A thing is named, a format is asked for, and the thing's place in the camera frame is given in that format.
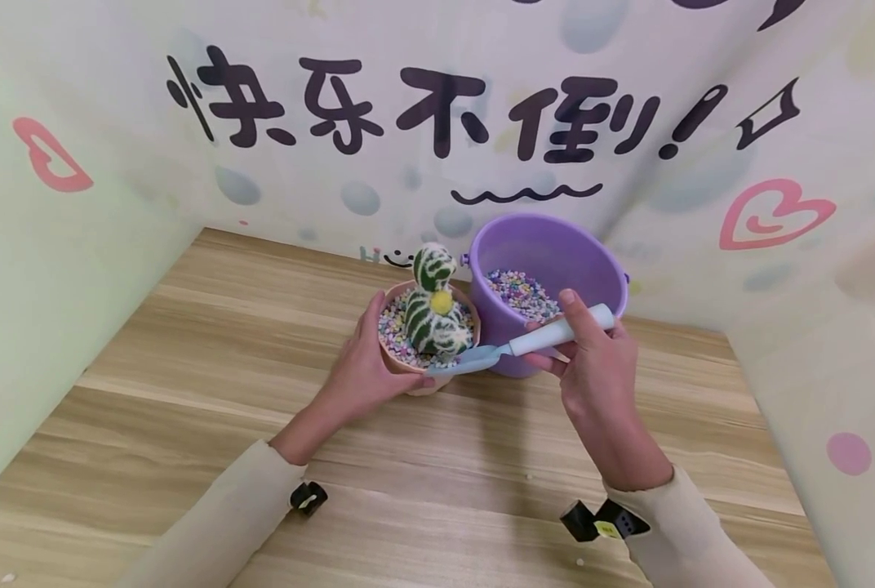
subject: felt cactus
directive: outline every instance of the felt cactus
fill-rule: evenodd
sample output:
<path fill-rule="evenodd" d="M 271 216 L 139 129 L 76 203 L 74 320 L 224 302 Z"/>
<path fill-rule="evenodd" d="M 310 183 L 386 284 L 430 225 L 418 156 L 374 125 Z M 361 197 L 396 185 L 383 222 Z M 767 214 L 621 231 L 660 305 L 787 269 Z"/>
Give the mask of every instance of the felt cactus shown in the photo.
<path fill-rule="evenodd" d="M 452 357 L 473 344 L 460 304 L 451 293 L 457 262 L 440 243 L 426 243 L 412 266 L 417 287 L 408 297 L 406 335 L 418 353 Z"/>

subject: heart drawing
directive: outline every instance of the heart drawing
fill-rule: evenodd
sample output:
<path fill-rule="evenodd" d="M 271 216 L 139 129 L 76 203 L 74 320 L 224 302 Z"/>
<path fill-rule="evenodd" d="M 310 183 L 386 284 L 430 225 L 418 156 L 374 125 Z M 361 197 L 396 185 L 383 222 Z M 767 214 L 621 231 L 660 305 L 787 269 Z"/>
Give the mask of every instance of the heart drawing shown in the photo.
<path fill-rule="evenodd" d="M 52 132 L 49 132 L 38 120 L 31 118 L 20 117 L 13 120 L 13 131 L 20 140 L 29 148 L 29 162 L 32 163 L 32 171 L 36 172 L 37 178 L 42 180 L 44 185 L 49 186 L 58 192 L 81 192 L 91 188 L 95 182 L 91 181 L 84 169 L 72 159 L 68 151 L 62 147 L 59 139 L 56 139 Z M 71 176 L 56 175 L 49 169 L 49 162 L 52 161 L 46 151 L 36 143 L 33 139 L 39 139 L 46 147 L 52 149 L 56 155 L 59 155 L 62 161 L 73 169 Z"/>
<path fill-rule="evenodd" d="M 741 219 L 741 212 L 752 200 L 766 192 L 780 192 L 780 203 L 771 211 L 773 221 L 769 219 L 769 223 L 764 223 L 761 222 L 758 215 L 749 216 L 745 222 L 745 228 L 749 233 L 760 235 L 760 238 L 735 240 L 735 231 L 737 223 Z M 718 236 L 718 247 L 734 252 L 740 249 L 761 249 L 784 245 L 798 236 L 810 233 L 811 230 L 826 222 L 836 211 L 836 205 L 829 200 L 822 198 L 804 200 L 802 198 L 803 188 L 796 181 L 785 178 L 764 180 L 760 184 L 749 187 L 729 206 L 726 219 L 722 222 L 722 233 Z M 772 236 L 784 230 L 784 225 L 778 222 L 779 218 L 796 215 L 797 212 L 816 212 L 816 218 L 801 229 L 791 231 L 788 234 Z"/>

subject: colorful pebble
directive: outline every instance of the colorful pebble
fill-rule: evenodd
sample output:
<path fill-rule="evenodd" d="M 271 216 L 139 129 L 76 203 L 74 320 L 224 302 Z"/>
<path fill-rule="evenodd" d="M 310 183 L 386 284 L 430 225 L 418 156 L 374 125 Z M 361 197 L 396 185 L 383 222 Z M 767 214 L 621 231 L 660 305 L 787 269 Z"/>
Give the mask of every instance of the colorful pebble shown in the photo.
<path fill-rule="evenodd" d="M 544 323 L 562 312 L 557 300 L 549 298 L 542 284 L 525 272 L 497 269 L 487 274 L 486 280 L 509 308 L 530 321 Z"/>
<path fill-rule="evenodd" d="M 419 355 L 411 345 L 411 341 L 406 338 L 405 309 L 408 305 L 408 297 L 411 296 L 412 292 L 411 289 L 408 289 L 384 307 L 380 316 L 380 341 L 382 341 L 382 345 L 386 347 L 389 354 L 395 359 L 417 368 L 426 370 L 430 367 L 448 368 L 456 365 L 456 358 L 446 361 L 439 359 L 437 355 Z M 461 310 L 464 321 L 467 322 L 467 327 L 470 329 L 470 332 L 473 332 L 473 316 L 470 315 L 470 310 L 467 308 L 467 305 L 462 305 Z"/>

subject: trowel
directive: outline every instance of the trowel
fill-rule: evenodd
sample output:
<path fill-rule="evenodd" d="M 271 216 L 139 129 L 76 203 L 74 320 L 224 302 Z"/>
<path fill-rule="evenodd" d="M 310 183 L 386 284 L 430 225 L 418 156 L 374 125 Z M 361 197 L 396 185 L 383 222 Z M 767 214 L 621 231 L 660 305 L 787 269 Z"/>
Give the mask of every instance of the trowel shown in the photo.
<path fill-rule="evenodd" d="M 597 321 L 598 326 L 604 330 L 611 330 L 615 324 L 615 317 L 611 309 L 605 304 L 593 305 L 588 312 Z M 526 333 L 525 335 L 517 336 L 506 345 L 480 345 L 468 349 L 462 354 L 457 355 L 457 364 L 450 367 L 430 367 L 426 372 L 426 376 L 458 376 L 460 373 L 480 372 L 488 370 L 495 366 L 502 355 L 512 355 L 518 358 L 519 355 L 541 351 L 547 347 L 561 345 L 568 341 L 575 340 L 575 333 L 568 327 L 568 321 L 561 318 L 554 323 L 545 324 L 544 327 L 535 329 L 534 332 Z"/>

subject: blue shovel blade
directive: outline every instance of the blue shovel blade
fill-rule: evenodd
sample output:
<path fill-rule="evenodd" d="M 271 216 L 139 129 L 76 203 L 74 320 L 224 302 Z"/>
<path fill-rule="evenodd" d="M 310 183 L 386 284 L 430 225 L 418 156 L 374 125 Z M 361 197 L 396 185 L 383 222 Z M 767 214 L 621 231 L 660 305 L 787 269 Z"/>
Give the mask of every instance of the blue shovel blade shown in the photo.
<path fill-rule="evenodd" d="M 450 367 L 428 367 L 426 376 L 458 376 L 461 373 L 480 372 L 495 366 L 500 361 L 500 355 L 512 354 L 509 345 L 481 345 L 468 349 L 457 355 L 457 365 Z"/>

